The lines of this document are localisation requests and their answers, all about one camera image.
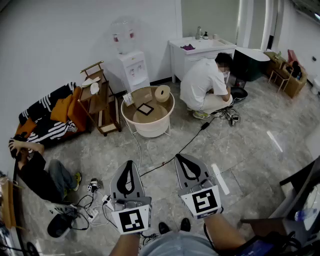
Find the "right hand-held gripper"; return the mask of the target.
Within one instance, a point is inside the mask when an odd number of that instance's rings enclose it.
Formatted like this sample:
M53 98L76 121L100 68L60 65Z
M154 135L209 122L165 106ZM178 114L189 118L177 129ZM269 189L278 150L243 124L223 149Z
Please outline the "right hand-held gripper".
M178 196L193 218L202 219L222 209L219 187L204 162L178 153L174 165L180 185Z

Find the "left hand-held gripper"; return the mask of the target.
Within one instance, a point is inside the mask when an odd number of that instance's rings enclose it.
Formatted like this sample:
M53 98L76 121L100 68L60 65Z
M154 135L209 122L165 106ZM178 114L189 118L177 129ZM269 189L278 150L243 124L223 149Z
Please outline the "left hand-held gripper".
M112 218L121 235L141 233L151 226L152 198L145 195L137 165L122 164L110 184Z

